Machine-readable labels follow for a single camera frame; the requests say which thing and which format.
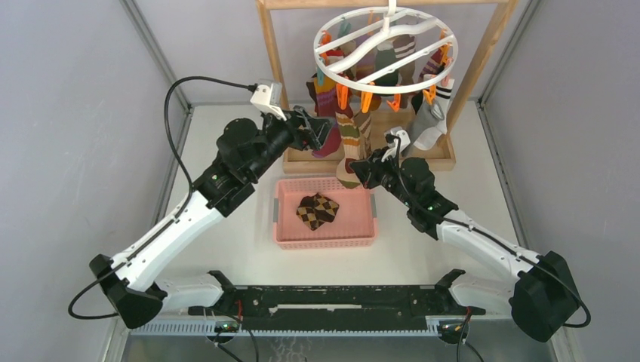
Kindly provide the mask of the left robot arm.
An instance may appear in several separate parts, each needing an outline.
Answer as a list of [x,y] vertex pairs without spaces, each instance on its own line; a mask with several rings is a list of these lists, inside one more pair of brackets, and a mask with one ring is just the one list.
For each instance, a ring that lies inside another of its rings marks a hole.
[[297,106],[279,118],[261,115],[228,123],[217,139],[217,155],[189,187],[187,196],[164,219],[126,250],[95,256],[91,271],[115,313],[129,329],[159,314],[189,307],[231,312],[236,295],[222,278],[206,273],[182,280],[157,281],[168,263],[211,226],[223,221],[254,192],[259,178],[289,149],[323,147],[333,127]]

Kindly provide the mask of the brown yellow argyle sock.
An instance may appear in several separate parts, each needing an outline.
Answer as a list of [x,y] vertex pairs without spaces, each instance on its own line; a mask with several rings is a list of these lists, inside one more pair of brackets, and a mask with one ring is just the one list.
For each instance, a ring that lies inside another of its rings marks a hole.
[[335,220],[340,205],[334,200],[316,193],[304,196],[296,209],[298,219],[311,231]]

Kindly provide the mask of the beige striped sock red heel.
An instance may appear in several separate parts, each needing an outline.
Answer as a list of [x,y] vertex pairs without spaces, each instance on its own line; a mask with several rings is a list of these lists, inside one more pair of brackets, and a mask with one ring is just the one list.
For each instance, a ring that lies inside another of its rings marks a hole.
[[337,125],[343,147],[343,158],[336,169],[336,178],[347,189],[360,185],[350,164],[365,158],[364,126],[369,120],[368,113],[357,112],[352,117],[337,113]]

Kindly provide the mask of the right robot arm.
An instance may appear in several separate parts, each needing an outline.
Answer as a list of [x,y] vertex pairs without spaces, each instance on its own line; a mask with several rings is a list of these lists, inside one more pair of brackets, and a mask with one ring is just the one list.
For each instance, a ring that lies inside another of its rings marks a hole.
[[445,288],[435,295],[444,313],[454,314],[465,306],[509,315],[538,342],[572,327],[569,320],[578,310],[583,310],[585,320],[577,327],[590,324],[590,311],[562,256],[552,251],[541,255],[484,230],[436,191],[435,176],[424,159],[407,158],[397,164],[373,156],[352,162],[351,168],[366,189],[382,187],[402,202],[417,231],[458,248],[496,275],[491,280],[461,269],[450,272]]

